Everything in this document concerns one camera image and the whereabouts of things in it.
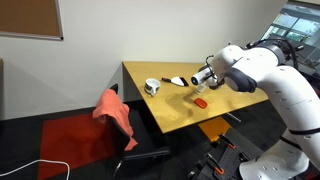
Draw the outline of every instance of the black chair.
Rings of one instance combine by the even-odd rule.
[[[117,93],[118,84],[113,85],[110,89]],[[125,161],[162,156],[162,162],[164,162],[165,156],[171,153],[163,134],[149,132],[137,110],[130,110],[129,122],[134,131],[133,138],[138,142],[138,145],[131,151],[124,151],[130,141],[128,134],[122,130],[115,119],[110,118],[107,121],[107,130],[111,131],[116,156],[120,159],[114,170],[113,178],[116,178],[118,170]]]

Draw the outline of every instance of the window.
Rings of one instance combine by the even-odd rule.
[[[308,45],[320,45],[320,9],[289,1],[262,39],[277,35]]]

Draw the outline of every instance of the bulletin board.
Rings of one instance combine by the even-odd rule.
[[[0,35],[63,40],[58,0],[0,0]]]

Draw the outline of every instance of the white wall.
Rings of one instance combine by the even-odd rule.
[[[64,41],[0,37],[1,119],[92,107],[122,87],[123,60],[204,62],[229,41],[261,38],[285,2],[60,0]]]

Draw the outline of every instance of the white mug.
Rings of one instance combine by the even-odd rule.
[[[154,79],[154,78],[148,78],[146,80],[146,84],[144,86],[144,90],[150,94],[151,96],[156,95],[158,92],[159,88],[161,86],[160,81]]]

